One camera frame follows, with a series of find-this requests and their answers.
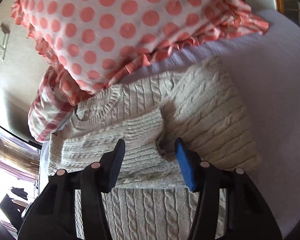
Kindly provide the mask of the black window frame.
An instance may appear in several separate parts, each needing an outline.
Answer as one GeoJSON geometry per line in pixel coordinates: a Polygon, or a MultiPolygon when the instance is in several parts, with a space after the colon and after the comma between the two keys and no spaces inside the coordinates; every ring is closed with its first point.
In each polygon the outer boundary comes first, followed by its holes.
{"type": "Polygon", "coordinates": [[[42,149],[42,144],[34,141],[33,138],[30,138],[29,136],[24,136],[19,133],[14,133],[13,131],[11,132],[9,129],[5,129],[2,126],[0,126],[0,137],[9,139],[9,140],[17,143],[19,146],[28,145],[28,146],[34,147],[38,150],[42,149]]]}

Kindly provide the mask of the lavender bed sheet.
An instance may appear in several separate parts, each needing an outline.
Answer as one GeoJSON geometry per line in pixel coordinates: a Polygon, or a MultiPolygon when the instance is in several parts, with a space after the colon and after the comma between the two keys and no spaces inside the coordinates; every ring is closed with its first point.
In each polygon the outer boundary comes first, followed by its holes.
{"type": "MultiPolygon", "coordinates": [[[[252,180],[283,236],[300,220],[300,27],[260,10],[265,35],[188,47],[125,77],[134,82],[218,55],[248,107],[262,161],[252,180]]],[[[114,189],[104,196],[114,239],[187,239],[198,196],[186,189],[114,189]]]]}

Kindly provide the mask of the white wall socket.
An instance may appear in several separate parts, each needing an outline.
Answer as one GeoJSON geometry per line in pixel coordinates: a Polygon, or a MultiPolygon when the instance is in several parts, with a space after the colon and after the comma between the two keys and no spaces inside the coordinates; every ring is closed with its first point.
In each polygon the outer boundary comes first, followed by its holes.
{"type": "Polygon", "coordinates": [[[7,25],[0,25],[0,60],[4,61],[10,30],[7,25]]]}

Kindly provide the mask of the pink polka dot pillow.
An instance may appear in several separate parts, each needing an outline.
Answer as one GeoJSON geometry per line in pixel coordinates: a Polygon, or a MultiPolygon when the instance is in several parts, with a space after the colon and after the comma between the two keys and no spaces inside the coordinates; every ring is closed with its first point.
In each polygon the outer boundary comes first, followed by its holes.
{"type": "Polygon", "coordinates": [[[16,0],[11,16],[72,105],[175,49],[269,28],[242,0],[16,0]]]}

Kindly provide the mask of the red white checked bolster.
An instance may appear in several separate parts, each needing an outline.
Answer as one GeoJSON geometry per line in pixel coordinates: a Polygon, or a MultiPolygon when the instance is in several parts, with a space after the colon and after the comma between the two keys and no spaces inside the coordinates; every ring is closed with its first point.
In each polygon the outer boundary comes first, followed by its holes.
{"type": "Polygon", "coordinates": [[[28,113],[28,126],[37,142],[47,142],[69,119],[78,103],[78,86],[66,70],[50,66],[28,113]]]}

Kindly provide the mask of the beige cable-knit sweater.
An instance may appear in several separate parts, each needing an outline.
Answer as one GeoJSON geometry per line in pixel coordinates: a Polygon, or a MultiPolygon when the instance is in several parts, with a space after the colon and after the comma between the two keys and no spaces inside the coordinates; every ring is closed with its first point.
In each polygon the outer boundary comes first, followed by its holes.
{"type": "Polygon", "coordinates": [[[187,239],[197,196],[185,186],[174,142],[215,167],[258,167],[251,123],[217,58],[117,84],[81,102],[51,135],[49,174],[79,171],[126,143],[117,183],[103,198],[114,239],[187,239]]]}

